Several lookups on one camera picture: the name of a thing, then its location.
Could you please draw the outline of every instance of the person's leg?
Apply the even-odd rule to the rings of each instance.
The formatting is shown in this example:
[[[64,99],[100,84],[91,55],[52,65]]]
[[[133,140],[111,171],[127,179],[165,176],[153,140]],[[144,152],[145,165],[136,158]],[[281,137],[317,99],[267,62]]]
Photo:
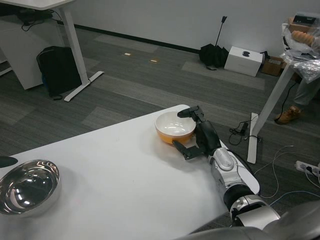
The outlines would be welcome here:
[[[310,83],[302,79],[293,100],[293,105],[275,118],[277,124],[288,124],[301,116],[303,109],[309,104],[320,89],[320,78]]]
[[[303,110],[320,89],[320,78],[310,83],[302,79],[293,100],[293,104]]]

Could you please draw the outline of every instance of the orange bowl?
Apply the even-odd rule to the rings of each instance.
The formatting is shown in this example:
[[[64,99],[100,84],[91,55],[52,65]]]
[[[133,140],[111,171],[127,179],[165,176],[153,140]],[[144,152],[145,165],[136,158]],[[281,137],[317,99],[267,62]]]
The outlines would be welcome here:
[[[172,141],[186,143],[194,133],[196,123],[191,117],[180,118],[177,111],[169,111],[160,115],[155,121],[155,129],[159,137],[166,143]]]

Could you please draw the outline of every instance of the stainless steel bowl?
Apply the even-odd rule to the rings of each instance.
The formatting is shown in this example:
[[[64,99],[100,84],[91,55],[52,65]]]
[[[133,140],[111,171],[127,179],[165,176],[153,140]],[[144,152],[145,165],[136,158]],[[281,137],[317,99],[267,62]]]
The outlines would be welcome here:
[[[27,161],[0,180],[0,213],[29,217],[48,210],[61,190],[57,166],[47,160]]]

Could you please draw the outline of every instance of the plastic bag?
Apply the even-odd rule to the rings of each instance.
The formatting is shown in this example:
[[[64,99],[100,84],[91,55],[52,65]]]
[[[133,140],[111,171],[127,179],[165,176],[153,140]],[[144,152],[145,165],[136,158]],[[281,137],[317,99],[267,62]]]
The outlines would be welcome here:
[[[296,63],[294,68],[299,70],[307,84],[320,78],[320,59]]]
[[[289,24],[282,24],[282,39],[285,52],[280,55],[287,63],[293,65],[296,72],[310,83],[320,77],[320,21],[319,19],[307,33],[314,37],[311,46],[295,41],[289,30]]]

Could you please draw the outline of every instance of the black backpack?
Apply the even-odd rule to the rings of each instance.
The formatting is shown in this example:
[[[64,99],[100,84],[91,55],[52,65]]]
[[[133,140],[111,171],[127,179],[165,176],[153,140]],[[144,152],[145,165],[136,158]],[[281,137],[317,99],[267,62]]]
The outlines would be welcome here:
[[[70,47],[47,47],[39,53],[36,61],[49,96],[55,97],[53,100],[61,100],[60,94],[82,84]]]

